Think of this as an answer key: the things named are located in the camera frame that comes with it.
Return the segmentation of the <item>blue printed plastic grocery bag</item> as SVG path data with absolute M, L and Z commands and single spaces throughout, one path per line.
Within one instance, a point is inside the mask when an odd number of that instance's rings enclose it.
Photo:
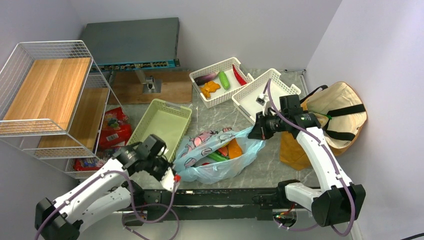
M 249 139 L 251 127 L 234 131 L 227 127 L 185 136 L 178 148 L 174 169 L 185 182 L 214 184 L 240 174 L 266 145 Z

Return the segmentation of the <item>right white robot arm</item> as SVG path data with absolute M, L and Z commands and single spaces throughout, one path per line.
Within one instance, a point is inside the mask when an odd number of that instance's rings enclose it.
M 261 93 L 256 102 L 262 105 L 249 139 L 268 140 L 275 133 L 291 134 L 306 153 L 320 185 L 320 189 L 305 186 L 298 180 L 282 181 L 277 186 L 276 203 L 287 208 L 296 203 L 311 211 L 321 227 L 348 223 L 351 227 L 358 219 L 366 191 L 354 184 L 342 170 L 331 152 L 317 117 L 301 107 L 298 95 L 279 98 L 278 110 L 269 93 Z

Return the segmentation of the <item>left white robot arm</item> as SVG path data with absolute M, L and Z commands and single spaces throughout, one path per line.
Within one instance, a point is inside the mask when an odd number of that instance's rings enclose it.
M 165 156 L 166 143 L 151 134 L 144 141 L 122 146 L 97 172 L 54 200 L 35 207 L 34 239 L 76 240 L 80 233 L 111 213 L 128 207 L 134 212 L 144 203 L 130 177 L 146 172 L 175 197 L 180 177 Z

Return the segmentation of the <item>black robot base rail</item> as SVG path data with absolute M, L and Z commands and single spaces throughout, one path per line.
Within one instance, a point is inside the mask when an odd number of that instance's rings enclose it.
M 171 199 L 166 190 L 145 189 L 135 195 L 135 206 L 148 220 L 159 218 L 172 203 L 164 221 L 256 219 L 271 221 L 289 214 L 296 205 L 283 200 L 275 187 L 181 189 Z

